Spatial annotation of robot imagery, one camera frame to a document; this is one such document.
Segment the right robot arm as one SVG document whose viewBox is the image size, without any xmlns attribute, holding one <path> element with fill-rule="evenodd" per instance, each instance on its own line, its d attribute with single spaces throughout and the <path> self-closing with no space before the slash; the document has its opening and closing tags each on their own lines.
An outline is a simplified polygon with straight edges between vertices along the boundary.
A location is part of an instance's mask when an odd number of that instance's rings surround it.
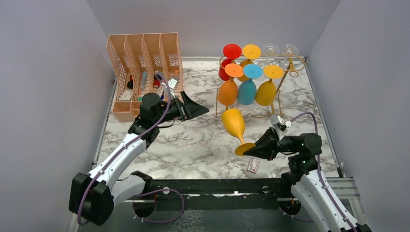
<svg viewBox="0 0 410 232">
<path fill-rule="evenodd" d="M 266 130 L 256 143 L 241 144 L 235 154 L 273 160 L 278 153 L 291 153 L 290 171 L 281 175 L 279 191 L 294 196 L 306 209 L 322 232 L 369 232 L 346 209 L 320 170 L 318 156 L 322 153 L 322 139 L 316 133 L 279 137 L 274 128 Z"/>
</svg>

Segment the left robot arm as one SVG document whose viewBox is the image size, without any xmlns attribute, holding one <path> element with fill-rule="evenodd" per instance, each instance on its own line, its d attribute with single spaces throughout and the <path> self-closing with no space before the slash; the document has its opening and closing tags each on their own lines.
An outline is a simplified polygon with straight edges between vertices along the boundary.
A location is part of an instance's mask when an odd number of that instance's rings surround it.
<svg viewBox="0 0 410 232">
<path fill-rule="evenodd" d="M 182 91 L 181 99 L 165 102 L 156 93 L 142 97 L 140 113 L 119 146 L 100 165 L 87 174 L 78 173 L 72 179 L 68 209 L 77 215 L 79 225 L 92 222 L 103 225 L 114 208 L 127 199 L 147 198 L 152 192 L 152 177 L 140 171 L 119 180 L 125 169 L 146 151 L 157 138 L 159 124 L 171 120 L 186 121 L 209 112 Z"/>
</svg>

